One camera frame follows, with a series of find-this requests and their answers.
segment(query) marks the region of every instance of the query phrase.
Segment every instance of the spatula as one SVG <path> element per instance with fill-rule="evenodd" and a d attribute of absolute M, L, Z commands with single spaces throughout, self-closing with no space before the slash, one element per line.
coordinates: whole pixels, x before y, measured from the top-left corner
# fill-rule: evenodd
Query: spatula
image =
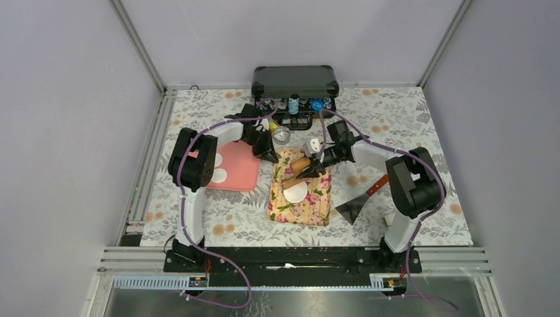
<path fill-rule="evenodd" d="M 370 189 L 367 190 L 363 195 L 352 199 L 342 205 L 336 207 L 335 209 L 350 223 L 350 225 L 354 225 L 354 221 L 358 218 L 360 211 L 364 207 L 366 201 L 371 197 L 371 195 L 375 194 L 383 185 L 389 182 L 389 176 L 383 175 L 381 179 L 379 179 Z"/>

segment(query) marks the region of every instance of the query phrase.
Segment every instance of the white circle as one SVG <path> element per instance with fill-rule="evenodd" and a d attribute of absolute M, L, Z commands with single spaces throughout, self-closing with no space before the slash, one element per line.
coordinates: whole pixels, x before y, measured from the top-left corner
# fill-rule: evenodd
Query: white circle
<path fill-rule="evenodd" d="M 305 181 L 284 190 L 284 197 L 290 203 L 298 203 L 307 196 L 307 183 Z"/>
<path fill-rule="evenodd" d="M 212 175 L 212 182 L 223 183 L 227 178 L 227 172 L 223 168 L 214 169 L 214 174 Z"/>
<path fill-rule="evenodd" d="M 222 164 L 223 161 L 224 158 L 222 157 L 222 154 L 216 153 L 216 159 L 214 160 L 214 167 L 220 166 L 220 164 Z"/>

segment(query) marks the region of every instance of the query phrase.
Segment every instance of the pink cutting board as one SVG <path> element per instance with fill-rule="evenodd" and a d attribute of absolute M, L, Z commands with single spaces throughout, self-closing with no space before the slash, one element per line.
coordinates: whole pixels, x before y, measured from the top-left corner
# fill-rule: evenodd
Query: pink cutting board
<path fill-rule="evenodd" d="M 226 180 L 221 183 L 210 181 L 206 188 L 213 190 L 234 190 L 250 192 L 257 186 L 259 178 L 260 160 L 253 156 L 252 148 L 245 142 L 230 142 L 218 149 L 222 155 L 222 163 L 216 168 L 223 168 L 227 172 Z"/>

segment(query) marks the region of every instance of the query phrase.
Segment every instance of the wooden rolling pin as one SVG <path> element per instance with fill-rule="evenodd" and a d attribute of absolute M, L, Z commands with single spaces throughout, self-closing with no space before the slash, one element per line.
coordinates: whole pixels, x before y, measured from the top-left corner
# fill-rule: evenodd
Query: wooden rolling pin
<path fill-rule="evenodd" d="M 302 157 L 302 158 L 298 158 L 297 160 L 293 161 L 292 163 L 290 163 L 291 168 L 294 170 L 294 174 L 297 176 L 301 173 L 301 171 L 310 166 L 311 165 L 311 160 L 308 157 Z M 287 190 L 288 188 L 291 188 L 303 181 L 305 181 L 307 178 L 302 178 L 300 180 L 294 178 L 291 178 L 289 180 L 285 180 L 284 182 L 282 182 L 282 187 Z"/>

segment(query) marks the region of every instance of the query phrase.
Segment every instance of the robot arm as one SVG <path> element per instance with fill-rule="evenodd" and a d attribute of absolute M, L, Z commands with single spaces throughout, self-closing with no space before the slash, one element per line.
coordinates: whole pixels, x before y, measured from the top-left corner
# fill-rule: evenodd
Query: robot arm
<path fill-rule="evenodd" d="M 246 104 L 241 113 L 227 116 L 226 118 L 254 118 L 257 116 L 256 107 Z M 197 135 L 197 131 L 187 127 L 179 132 L 168 164 L 168 173 L 172 176 L 175 185 L 177 185 L 177 174 L 181 158 L 195 135 Z M 179 215 L 177 221 L 176 239 L 179 243 L 186 246 L 190 245 L 184 235 L 183 228 L 188 229 L 189 235 L 194 242 L 199 244 L 202 241 L 204 237 L 202 210 L 207 203 L 205 187 L 212 179 L 217 149 L 227 143 L 239 140 L 252 146 L 255 157 L 274 163 L 278 162 L 278 156 L 274 151 L 266 119 L 262 122 L 233 122 L 202 135 L 192 148 L 193 152 L 197 152 L 197 156 L 187 157 L 181 171 L 181 183 L 185 187 L 186 199 L 184 209 L 185 226 L 182 226 L 180 220 L 183 215 Z"/>
<path fill-rule="evenodd" d="M 326 148 L 319 157 L 318 140 L 307 142 L 304 152 L 310 157 L 311 164 L 296 178 L 319 177 L 326 167 L 345 160 L 366 164 L 387 173 L 391 196 L 398 212 L 380 247 L 388 249 L 388 253 L 402 254 L 420 218 L 434 209 L 440 200 L 434 176 L 408 156 L 373 147 L 361 137 L 355 137 L 344 121 L 329 125 L 328 131 L 335 145 Z M 418 147 L 410 153 L 437 171 L 428 150 Z"/>

